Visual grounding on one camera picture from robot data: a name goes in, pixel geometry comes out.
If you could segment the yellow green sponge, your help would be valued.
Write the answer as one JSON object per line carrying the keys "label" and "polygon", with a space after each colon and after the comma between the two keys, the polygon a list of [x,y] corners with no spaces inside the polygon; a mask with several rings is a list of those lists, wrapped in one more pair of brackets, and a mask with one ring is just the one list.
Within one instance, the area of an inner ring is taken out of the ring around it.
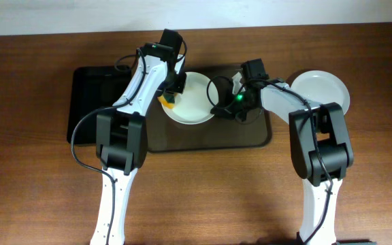
{"label": "yellow green sponge", "polygon": [[175,106],[175,97],[175,93],[163,93],[161,96],[157,97],[157,99],[166,108],[173,109]]}

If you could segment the cream white plate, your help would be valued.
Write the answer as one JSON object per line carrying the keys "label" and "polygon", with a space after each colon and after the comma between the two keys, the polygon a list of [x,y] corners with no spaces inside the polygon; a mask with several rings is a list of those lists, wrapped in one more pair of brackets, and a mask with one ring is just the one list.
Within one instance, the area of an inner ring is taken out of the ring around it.
{"label": "cream white plate", "polygon": [[218,91],[210,85],[209,77],[193,71],[186,72],[186,84],[182,94],[176,93],[175,102],[169,103],[164,96],[158,98],[163,111],[174,121],[183,125],[197,125],[209,121],[214,115],[211,109],[218,103]]}

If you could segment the light blue plate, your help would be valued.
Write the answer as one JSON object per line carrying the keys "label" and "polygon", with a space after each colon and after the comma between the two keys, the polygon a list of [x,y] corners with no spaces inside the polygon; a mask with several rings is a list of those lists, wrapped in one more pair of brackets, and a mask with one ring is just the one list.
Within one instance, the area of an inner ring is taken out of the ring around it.
{"label": "light blue plate", "polygon": [[315,102],[323,104],[335,102],[344,114],[350,106],[350,94],[341,79],[326,71],[306,71],[294,79],[291,88]]}

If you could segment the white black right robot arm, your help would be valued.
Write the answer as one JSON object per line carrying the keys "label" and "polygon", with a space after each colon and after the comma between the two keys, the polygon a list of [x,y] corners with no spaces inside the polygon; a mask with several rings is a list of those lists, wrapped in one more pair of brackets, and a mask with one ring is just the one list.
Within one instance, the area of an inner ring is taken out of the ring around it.
{"label": "white black right robot arm", "polygon": [[335,102],[313,101],[294,91],[283,79],[271,78],[263,61],[240,66],[242,78],[233,91],[232,78],[224,97],[212,101],[211,113],[244,122],[253,109],[272,112],[289,126],[291,160],[304,190],[304,214],[298,244],[336,244],[335,215],[346,170],[353,164],[344,112]]}

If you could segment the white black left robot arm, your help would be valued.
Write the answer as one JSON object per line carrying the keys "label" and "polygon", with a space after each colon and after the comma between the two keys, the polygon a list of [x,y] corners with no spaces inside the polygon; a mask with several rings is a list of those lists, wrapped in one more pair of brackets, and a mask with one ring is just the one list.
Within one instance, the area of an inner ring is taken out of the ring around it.
{"label": "white black left robot arm", "polygon": [[91,244],[124,244],[125,216],[131,185],[147,155],[146,114],[154,99],[173,102],[182,93],[186,49],[183,37],[166,29],[156,43],[137,49],[137,69],[120,98],[96,113],[96,155],[103,186]]}

